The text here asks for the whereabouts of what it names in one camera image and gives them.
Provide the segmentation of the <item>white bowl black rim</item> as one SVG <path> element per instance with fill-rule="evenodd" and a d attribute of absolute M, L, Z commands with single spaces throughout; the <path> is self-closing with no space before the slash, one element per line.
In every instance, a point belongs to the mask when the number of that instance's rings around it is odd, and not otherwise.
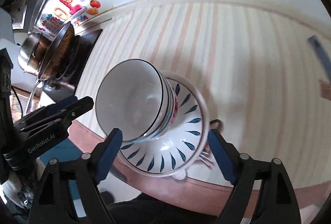
<path fill-rule="evenodd" d="M 160 125 L 168 103 L 158 70 L 145 60 L 130 59 L 114 66 L 104 77 L 95 112 L 105 134 L 118 128 L 124 142 L 143 141 Z"/>

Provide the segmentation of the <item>white bowl coloured dots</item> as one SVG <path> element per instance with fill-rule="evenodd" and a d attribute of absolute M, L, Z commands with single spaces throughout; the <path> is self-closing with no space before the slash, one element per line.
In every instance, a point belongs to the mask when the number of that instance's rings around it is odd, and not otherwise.
<path fill-rule="evenodd" d="M 160 73 L 161 80 L 163 85 L 165 86 L 165 91 L 167 94 L 167 105 L 166 109 L 161 111 L 161 119 L 156 123 L 156 127 L 152 127 L 150 131 L 148 131 L 146 134 L 140 136 L 137 138 L 134 142 L 135 143 L 141 143 L 153 139 L 157 139 L 160 136 L 162 136 L 169 126 L 172 124 L 172 119 L 174 118 L 175 114 L 175 107 L 176 107 L 176 94 L 174 93 L 174 90 L 172 89 L 170 83 L 166 80 L 166 78 L 163 76 L 162 73 Z"/>

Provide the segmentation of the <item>floral rose bowl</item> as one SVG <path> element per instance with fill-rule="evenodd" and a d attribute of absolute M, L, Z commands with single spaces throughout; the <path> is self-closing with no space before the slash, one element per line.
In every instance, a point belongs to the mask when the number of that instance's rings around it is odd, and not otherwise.
<path fill-rule="evenodd" d="M 166 80 L 167 87 L 168 87 L 168 93 L 170 94 L 169 101 L 170 101 L 170 107 L 169 112 L 167 115 L 167 123 L 168 125 L 173 125 L 176 121 L 176 116 L 178 112 L 178 101 L 177 101 L 177 94 L 175 93 L 175 90 L 171 86 L 170 82 Z"/>

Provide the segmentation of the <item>metal wok pan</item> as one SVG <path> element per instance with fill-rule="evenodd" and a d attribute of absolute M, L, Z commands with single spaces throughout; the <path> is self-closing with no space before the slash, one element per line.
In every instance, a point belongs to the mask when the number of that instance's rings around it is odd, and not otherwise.
<path fill-rule="evenodd" d="M 23 115 L 29 112 L 31 101 L 34 97 L 36 88 L 42 81 L 47 81 L 60 73 L 61 69 L 65 65 L 64 62 L 69 55 L 71 49 L 70 43 L 75 36 L 75 31 L 71 22 L 67 22 L 57 33 L 53 41 L 51 41 L 42 63 L 39 68 L 39 73 L 34 87 L 32 88 L 31 94 L 28 99 L 28 103 L 25 107 Z"/>

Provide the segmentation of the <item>steel pot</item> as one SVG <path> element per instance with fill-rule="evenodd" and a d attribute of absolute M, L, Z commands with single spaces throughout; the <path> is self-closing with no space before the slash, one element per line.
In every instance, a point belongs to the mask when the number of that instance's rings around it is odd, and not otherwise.
<path fill-rule="evenodd" d="M 29 34 L 22 45 L 18 55 L 18 64 L 21 69 L 31 75 L 37 76 L 45 53 L 51 41 L 41 33 Z"/>

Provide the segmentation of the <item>striped table mat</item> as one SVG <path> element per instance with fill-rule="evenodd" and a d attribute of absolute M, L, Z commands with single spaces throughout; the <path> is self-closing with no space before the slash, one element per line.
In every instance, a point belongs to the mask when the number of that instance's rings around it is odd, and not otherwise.
<path fill-rule="evenodd" d="M 107 72 L 141 58 L 186 77 L 202 93 L 224 138 L 253 158 L 280 158 L 294 187 L 330 181 L 327 80 L 309 37 L 330 37 L 255 8 L 200 2 L 113 13 L 77 87 L 95 97 Z"/>

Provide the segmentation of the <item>brown mat label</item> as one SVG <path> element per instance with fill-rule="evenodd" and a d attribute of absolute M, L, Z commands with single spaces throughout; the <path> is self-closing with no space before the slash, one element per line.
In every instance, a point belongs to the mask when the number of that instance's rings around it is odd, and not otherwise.
<path fill-rule="evenodd" d="M 320 96 L 327 100 L 331 100 L 331 83 L 319 80 Z"/>

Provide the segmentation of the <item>yellow fruit magnet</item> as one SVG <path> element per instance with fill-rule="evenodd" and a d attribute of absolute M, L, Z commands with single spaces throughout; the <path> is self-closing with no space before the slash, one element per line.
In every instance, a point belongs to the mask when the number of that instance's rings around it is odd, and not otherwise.
<path fill-rule="evenodd" d="M 99 14 L 99 10 L 96 7 L 91 7 L 86 10 L 86 13 L 92 16 Z"/>

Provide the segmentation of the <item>orange fruit magnet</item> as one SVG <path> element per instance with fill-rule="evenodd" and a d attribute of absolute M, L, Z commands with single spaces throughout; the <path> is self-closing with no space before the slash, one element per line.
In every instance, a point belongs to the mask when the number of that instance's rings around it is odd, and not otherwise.
<path fill-rule="evenodd" d="M 97 0 L 90 0 L 90 6 L 93 7 L 93 8 L 100 8 L 101 3 Z"/>

